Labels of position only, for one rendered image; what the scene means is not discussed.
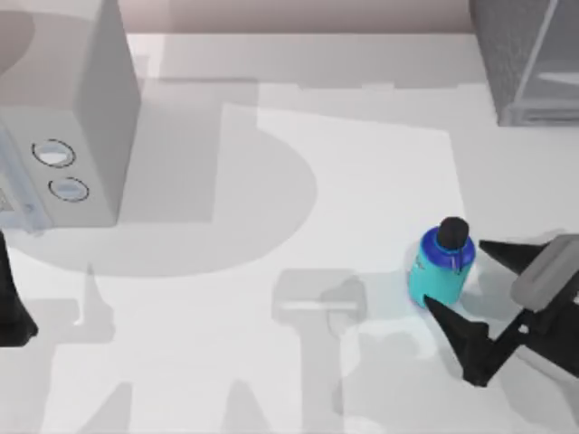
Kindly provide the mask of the teal bottle with black cap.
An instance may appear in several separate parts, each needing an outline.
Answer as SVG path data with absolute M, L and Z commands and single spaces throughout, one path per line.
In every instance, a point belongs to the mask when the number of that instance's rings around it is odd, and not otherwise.
M 476 256 L 469 224 L 458 216 L 445 217 L 420 238 L 408 276 L 411 300 L 422 308 L 426 296 L 446 306 L 455 304 Z

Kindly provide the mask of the grey cabinet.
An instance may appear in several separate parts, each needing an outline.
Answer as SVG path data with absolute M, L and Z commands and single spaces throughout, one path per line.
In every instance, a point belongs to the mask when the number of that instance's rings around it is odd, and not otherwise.
M 579 0 L 469 0 L 502 127 L 579 127 Z

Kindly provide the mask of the small microwave knob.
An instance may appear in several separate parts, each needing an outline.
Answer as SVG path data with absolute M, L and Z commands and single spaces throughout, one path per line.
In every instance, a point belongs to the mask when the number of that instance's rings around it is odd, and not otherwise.
M 50 193 L 61 201 L 79 203 L 90 195 L 90 188 L 80 179 L 64 177 L 48 183 Z

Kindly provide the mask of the large microwave knob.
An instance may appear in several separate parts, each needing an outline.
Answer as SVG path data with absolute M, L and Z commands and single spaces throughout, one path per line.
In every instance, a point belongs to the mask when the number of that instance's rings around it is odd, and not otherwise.
M 64 168 L 76 161 L 72 147 L 59 139 L 50 138 L 32 143 L 31 150 L 38 162 L 52 168 Z

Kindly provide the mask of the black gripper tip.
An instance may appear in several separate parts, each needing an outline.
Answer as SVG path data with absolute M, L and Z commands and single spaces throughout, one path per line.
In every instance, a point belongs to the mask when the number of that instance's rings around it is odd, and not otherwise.
M 0 230 L 0 348 L 24 347 L 38 332 L 38 325 L 18 294 L 5 236 Z

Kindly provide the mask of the pale microwave oven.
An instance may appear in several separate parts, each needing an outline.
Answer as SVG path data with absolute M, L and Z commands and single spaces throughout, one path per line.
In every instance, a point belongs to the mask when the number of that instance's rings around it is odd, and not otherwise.
M 119 0 L 0 0 L 0 228 L 114 225 L 140 105 Z M 35 159 L 32 143 L 50 138 L 72 147 L 72 165 Z M 64 177 L 89 197 L 53 196 Z

